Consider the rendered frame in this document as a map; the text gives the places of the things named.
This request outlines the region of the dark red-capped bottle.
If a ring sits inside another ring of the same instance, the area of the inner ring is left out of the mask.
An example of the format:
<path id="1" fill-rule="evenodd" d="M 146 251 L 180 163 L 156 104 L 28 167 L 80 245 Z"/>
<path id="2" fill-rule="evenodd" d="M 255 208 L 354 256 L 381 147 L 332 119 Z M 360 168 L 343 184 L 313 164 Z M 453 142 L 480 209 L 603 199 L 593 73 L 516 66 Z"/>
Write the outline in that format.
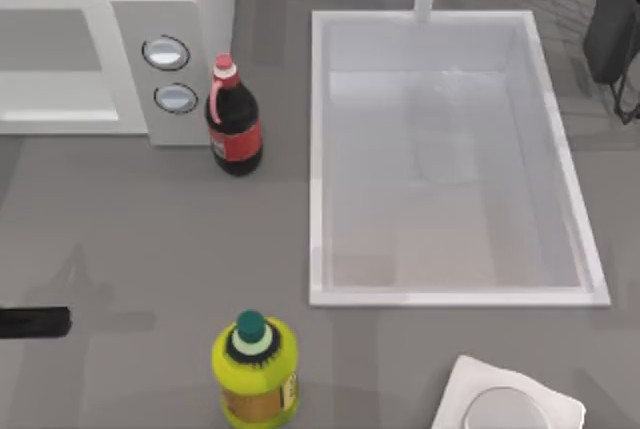
<path id="1" fill-rule="evenodd" d="M 254 172 L 263 154 L 258 104 L 229 53 L 215 58 L 204 115 L 219 167 L 235 177 Z"/>

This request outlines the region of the white sink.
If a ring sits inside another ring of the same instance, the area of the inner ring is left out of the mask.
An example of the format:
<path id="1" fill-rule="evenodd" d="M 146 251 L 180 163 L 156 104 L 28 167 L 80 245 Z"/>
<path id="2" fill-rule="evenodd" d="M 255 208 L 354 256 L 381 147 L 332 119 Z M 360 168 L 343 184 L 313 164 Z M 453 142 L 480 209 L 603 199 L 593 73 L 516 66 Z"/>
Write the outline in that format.
<path id="1" fill-rule="evenodd" d="M 531 12 L 311 29 L 312 305 L 610 305 Z"/>

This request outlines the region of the round microwave knob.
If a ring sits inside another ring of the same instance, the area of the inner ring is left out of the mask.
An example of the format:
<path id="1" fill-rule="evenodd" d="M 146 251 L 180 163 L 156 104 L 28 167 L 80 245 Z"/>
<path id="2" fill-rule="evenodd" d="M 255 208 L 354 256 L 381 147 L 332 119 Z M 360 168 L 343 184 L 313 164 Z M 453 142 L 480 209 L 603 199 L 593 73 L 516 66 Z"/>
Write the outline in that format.
<path id="1" fill-rule="evenodd" d="M 196 92 L 187 85 L 174 83 L 156 88 L 154 102 L 163 111 L 170 114 L 187 114 L 198 105 Z"/>
<path id="2" fill-rule="evenodd" d="M 162 35 L 143 43 L 142 56 L 155 69 L 177 71 L 188 64 L 190 51 L 179 39 Z"/>

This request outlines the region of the yellow-green bottle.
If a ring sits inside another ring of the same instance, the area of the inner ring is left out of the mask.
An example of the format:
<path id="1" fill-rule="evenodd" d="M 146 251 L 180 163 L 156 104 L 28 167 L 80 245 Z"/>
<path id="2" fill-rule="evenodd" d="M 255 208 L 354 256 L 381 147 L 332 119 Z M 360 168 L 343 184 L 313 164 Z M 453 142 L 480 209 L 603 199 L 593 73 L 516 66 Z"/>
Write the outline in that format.
<path id="1" fill-rule="evenodd" d="M 212 345 L 220 406 L 233 429 L 277 429 L 299 401 L 299 349 L 283 321 L 245 310 Z"/>

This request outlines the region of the white square coaster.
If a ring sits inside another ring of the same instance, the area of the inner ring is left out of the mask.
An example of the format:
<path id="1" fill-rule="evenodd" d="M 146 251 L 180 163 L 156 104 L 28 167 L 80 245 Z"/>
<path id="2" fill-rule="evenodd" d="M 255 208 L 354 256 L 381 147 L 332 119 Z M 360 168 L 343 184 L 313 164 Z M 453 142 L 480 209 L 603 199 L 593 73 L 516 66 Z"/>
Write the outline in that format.
<path id="1" fill-rule="evenodd" d="M 525 374 L 468 355 L 456 359 L 430 429 L 463 429 L 463 417 L 470 402 L 494 387 L 511 387 L 531 396 L 549 417 L 551 429 L 584 429 L 586 408 L 579 400 Z"/>

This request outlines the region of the pale microwave oven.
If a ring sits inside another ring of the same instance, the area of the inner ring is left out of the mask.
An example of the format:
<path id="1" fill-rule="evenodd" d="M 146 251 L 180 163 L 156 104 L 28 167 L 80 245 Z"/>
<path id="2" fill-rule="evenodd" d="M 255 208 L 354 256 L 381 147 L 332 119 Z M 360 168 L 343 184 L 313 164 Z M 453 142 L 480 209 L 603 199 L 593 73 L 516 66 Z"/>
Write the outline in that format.
<path id="1" fill-rule="evenodd" d="M 208 142 L 213 62 L 231 48 L 235 0 L 0 0 L 0 135 L 144 135 L 156 146 Z M 188 64 L 161 71 L 142 56 L 168 35 Z M 154 91 L 184 84 L 198 98 L 170 114 Z"/>

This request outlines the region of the grey round cup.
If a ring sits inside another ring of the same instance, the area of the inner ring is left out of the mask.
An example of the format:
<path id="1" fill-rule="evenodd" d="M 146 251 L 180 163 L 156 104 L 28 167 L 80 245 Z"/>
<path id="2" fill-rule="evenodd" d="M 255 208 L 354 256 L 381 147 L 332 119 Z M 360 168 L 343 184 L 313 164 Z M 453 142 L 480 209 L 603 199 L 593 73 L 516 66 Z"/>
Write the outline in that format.
<path id="1" fill-rule="evenodd" d="M 494 387 L 479 393 L 469 404 L 463 429 L 551 429 L 540 405 L 525 392 Z"/>

